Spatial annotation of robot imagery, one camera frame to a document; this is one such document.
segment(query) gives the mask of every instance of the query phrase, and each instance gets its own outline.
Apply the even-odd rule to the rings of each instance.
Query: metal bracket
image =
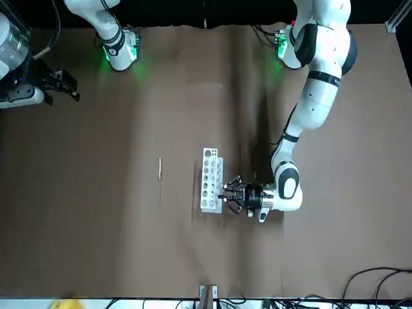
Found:
[[[218,298],[218,286],[201,285],[199,287],[199,298],[198,309],[213,309],[213,299]]]
[[[389,18],[389,20],[385,22],[386,31],[388,33],[396,33],[397,27],[404,20],[411,9],[412,0],[404,0]]]
[[[201,285],[201,286],[199,286],[199,297],[201,297],[203,295],[203,291],[204,291],[206,286],[211,286],[213,299],[217,299],[218,298],[218,286],[217,285]]]

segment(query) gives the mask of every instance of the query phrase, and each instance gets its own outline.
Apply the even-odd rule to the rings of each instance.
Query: wire bundle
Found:
[[[41,57],[46,55],[56,45],[57,39],[60,36],[60,31],[61,31],[62,25],[61,25],[61,21],[60,21],[59,10],[57,9],[57,6],[56,6],[56,3],[54,2],[54,0],[51,0],[51,3],[53,5],[53,9],[54,9],[55,14],[56,14],[55,31],[54,31],[54,34],[51,37],[49,43],[47,44],[47,46],[45,48],[43,48],[40,52],[36,53],[33,56],[34,60],[40,59]]]
[[[262,26],[260,26],[260,25],[258,25],[258,24],[253,24],[253,25],[251,25],[251,27],[252,27],[252,29],[253,29],[253,32],[256,34],[256,37],[257,37],[257,39],[258,39],[258,41],[259,41],[259,44],[260,44],[262,47],[276,48],[275,42],[270,39],[271,37],[274,37],[274,36],[275,36],[274,33],[265,31],[265,30],[262,28]],[[266,42],[261,38],[261,36],[260,36],[261,34],[262,34],[263,37],[266,39]]]
[[[116,15],[110,10],[110,7],[108,6],[108,4],[106,3],[106,0],[100,0],[100,3],[102,3],[102,6],[104,7],[104,9],[106,10],[107,13],[109,13],[116,21],[117,25],[119,26],[119,28],[124,29],[124,30],[131,30],[134,29],[136,27],[122,27],[122,25],[120,24],[120,22],[118,21]]]
[[[368,305],[372,304],[374,306],[376,306],[376,308],[378,307],[378,300],[379,300],[379,291],[382,287],[382,285],[385,283],[386,280],[388,280],[390,277],[396,275],[396,274],[412,274],[412,268],[395,268],[395,267],[374,267],[374,268],[368,268],[365,270],[361,270],[360,272],[357,272],[355,274],[353,274],[349,280],[346,282],[346,285],[344,287],[343,293],[342,293],[342,297],[340,299],[327,299],[325,297],[316,295],[316,294],[310,294],[304,298],[297,298],[297,299],[269,299],[269,302],[272,306],[273,309],[310,309],[311,307],[305,306],[302,303],[303,302],[309,302],[309,301],[317,301],[318,299],[320,299],[322,302],[325,303],[330,303],[332,304],[332,308],[333,309],[350,309],[350,306],[352,303],[359,303],[359,300],[347,300],[346,299],[346,294],[348,293],[348,288],[350,283],[359,275],[361,274],[365,274],[367,272],[374,272],[374,271],[378,271],[378,270],[390,270],[392,271],[390,274],[386,275],[383,279],[380,280],[379,284],[377,285],[377,289],[375,291],[375,299],[373,299],[372,301],[366,301]],[[119,298],[114,298],[111,300],[111,302],[108,304],[108,306],[106,307],[106,309],[110,308],[114,303],[116,303],[118,300],[120,300]],[[400,306],[402,303],[405,303],[406,301],[411,301],[412,300],[412,296],[411,297],[406,297],[401,299],[400,301],[398,301],[395,305],[393,305],[392,307],[398,307]],[[246,303],[246,298],[243,297],[242,301],[239,302],[235,302],[232,301],[230,299],[217,299],[216,300],[216,304],[217,304],[217,308],[218,309],[222,309],[222,305],[224,304],[227,308],[230,309],[238,309],[238,306],[241,304]],[[183,302],[183,300],[179,301],[179,303],[176,305],[176,309],[178,309],[179,305]],[[196,308],[196,300],[193,303],[193,307],[192,309]]]

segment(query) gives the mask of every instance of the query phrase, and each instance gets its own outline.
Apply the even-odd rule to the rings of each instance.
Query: yellow object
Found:
[[[50,309],[83,309],[83,306],[80,301],[76,299],[62,299],[55,301]]]

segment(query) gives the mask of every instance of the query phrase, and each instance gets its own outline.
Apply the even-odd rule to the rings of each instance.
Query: green led light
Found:
[[[282,45],[279,45],[279,48],[277,49],[277,57],[279,59],[283,59],[287,48],[288,48],[288,43],[286,41],[283,42]]]
[[[104,50],[104,54],[106,55],[106,60],[110,62],[109,55],[104,47],[103,47],[103,50]]]
[[[137,49],[136,47],[130,47],[127,45],[127,51],[129,52],[129,55],[131,58],[137,58]]]

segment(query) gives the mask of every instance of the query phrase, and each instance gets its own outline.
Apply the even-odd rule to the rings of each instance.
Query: black cable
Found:
[[[262,38],[260,37],[258,30],[256,28],[254,28],[253,26],[250,26],[253,29],[253,32],[255,33],[257,40],[259,41],[260,46],[262,47],[269,47],[269,48],[273,48],[273,46],[271,44],[268,44],[266,42],[264,42],[262,40]]]
[[[302,309],[302,308],[309,308],[307,306],[302,305],[301,303],[305,302],[305,301],[309,301],[309,299],[313,300],[313,298],[318,298],[323,300],[324,302],[330,303],[333,305],[336,305],[337,308],[336,309],[349,309],[351,304],[340,304],[337,301],[331,300],[331,299],[327,299],[325,297],[319,296],[317,294],[310,294],[305,296],[304,298],[301,299],[289,299],[289,300],[275,300],[273,299],[274,302],[279,302],[282,305],[284,305],[284,307],[286,308],[293,308],[293,309]]]
[[[269,39],[269,37],[274,37],[274,35],[275,35],[274,33],[270,33],[270,32],[264,31],[264,29],[262,29],[262,27],[257,26],[257,25],[252,25],[252,28],[253,28],[253,29],[256,29],[257,31],[259,31],[260,33],[262,33],[263,36],[265,37],[265,39],[269,42],[269,45],[270,45],[271,47],[273,47],[273,48],[276,47],[276,46],[275,46],[275,42],[272,41],[271,39]]]
[[[401,299],[399,302],[397,302],[397,303],[395,304],[395,307],[399,306],[400,304],[402,304],[402,303],[404,303],[404,302],[406,302],[406,301],[411,301],[411,300],[412,300],[412,296],[403,298],[403,299]]]
[[[270,307],[269,308],[272,308],[273,307],[273,309],[279,309],[279,307],[275,304],[275,302],[273,302],[271,299],[268,299],[268,301],[269,301],[269,303],[270,303]]]
[[[225,299],[225,301],[227,301],[228,303],[231,303],[231,304],[237,305],[237,304],[244,304],[244,303],[246,303],[246,298],[245,298],[245,296],[243,296],[243,300],[242,300],[242,301],[240,301],[240,302],[237,302],[237,301],[231,301],[230,299]]]
[[[390,277],[392,277],[392,276],[394,276],[394,275],[396,275],[396,274],[399,274],[400,272],[399,271],[396,271],[396,272],[392,272],[392,273],[390,273],[389,275],[387,275],[385,278],[383,278],[382,280],[380,280],[380,283],[378,284],[378,287],[376,287],[376,291],[375,291],[375,307],[376,308],[378,308],[378,298],[379,298],[379,291],[380,291],[380,288],[381,288],[381,286],[384,284],[384,282],[386,281],[386,280],[388,280]]]
[[[263,33],[263,34],[265,34],[265,35],[269,35],[269,36],[271,36],[271,37],[274,37],[274,36],[275,36],[275,34],[272,33],[272,32],[264,31],[264,29],[262,28],[262,26],[261,26],[260,24],[254,24],[253,26],[256,27],[261,33]]]
[[[231,304],[231,303],[229,303],[229,302],[227,302],[227,301],[224,301],[224,300],[221,300],[221,299],[218,299],[217,300],[217,303],[219,304],[219,306],[220,306],[220,303],[223,303],[223,304],[225,304],[226,305],[226,307],[231,307],[231,308],[233,308],[233,309],[237,309],[236,308],[236,306],[234,306],[233,304]]]
[[[273,307],[274,309],[280,309],[280,307],[277,305],[277,303],[276,303],[275,300],[271,299],[271,300],[270,300],[270,304],[272,305],[272,307]]]
[[[46,55],[55,45],[57,42],[57,39],[60,36],[60,32],[62,29],[62,25],[61,25],[61,20],[60,20],[60,15],[59,15],[59,10],[57,9],[56,3],[54,0],[51,0],[51,3],[53,5],[53,9],[55,11],[55,15],[56,15],[56,26],[55,26],[55,31],[53,36],[50,38],[49,43],[47,44],[47,46],[45,48],[43,48],[43,50],[41,50],[40,52],[36,53],[33,56],[33,60],[37,60],[40,59],[41,57],[43,57],[44,55]]]
[[[262,172],[262,170],[265,168],[266,164],[263,165],[259,170],[256,169],[255,166],[255,156],[254,153],[256,152],[256,150],[258,149],[258,147],[264,146],[264,145],[274,145],[274,146],[278,146],[279,142],[273,143],[273,142],[267,142],[267,143],[258,143],[256,146],[254,146],[252,148],[252,154],[251,154],[251,161],[252,161],[252,168],[253,171],[256,173],[256,178],[259,178],[260,173]],[[274,151],[277,149],[277,147],[275,147],[275,149],[271,150],[270,155],[268,156],[268,160],[270,163],[270,157],[272,156],[272,154],[274,153]]]
[[[120,22],[118,21],[116,15],[110,10],[110,7],[108,6],[108,4],[106,3],[106,0],[100,0],[100,3],[102,3],[102,6],[104,7],[104,9],[106,10],[107,13],[109,13],[116,21],[117,25],[119,26],[119,28],[123,29],[123,30],[132,30],[135,29],[137,27],[122,27],[122,25],[120,24]]]
[[[178,309],[179,305],[183,302],[183,300],[179,301],[179,303],[174,307],[174,309]]]
[[[105,307],[105,309],[109,309],[110,307],[113,306],[116,302],[118,302],[120,299],[119,298],[113,298],[110,303]]]
[[[407,273],[407,274],[412,274],[412,269],[408,269],[408,268],[373,267],[373,268],[368,268],[368,269],[365,269],[365,270],[361,270],[360,272],[357,272],[357,273],[353,274],[353,275],[349,278],[349,280],[348,280],[348,282],[346,283],[346,286],[345,286],[345,288],[344,288],[344,290],[343,290],[343,293],[342,293],[341,303],[344,304],[345,297],[346,297],[346,293],[348,292],[349,284],[351,283],[351,281],[352,281],[353,279],[355,279],[355,277],[357,277],[357,276],[359,276],[359,275],[361,275],[361,274],[364,274],[364,273],[366,273],[366,272],[372,272],[372,271],[375,271],[375,270],[392,270],[392,271],[394,271],[394,272],[404,272],[404,273]]]

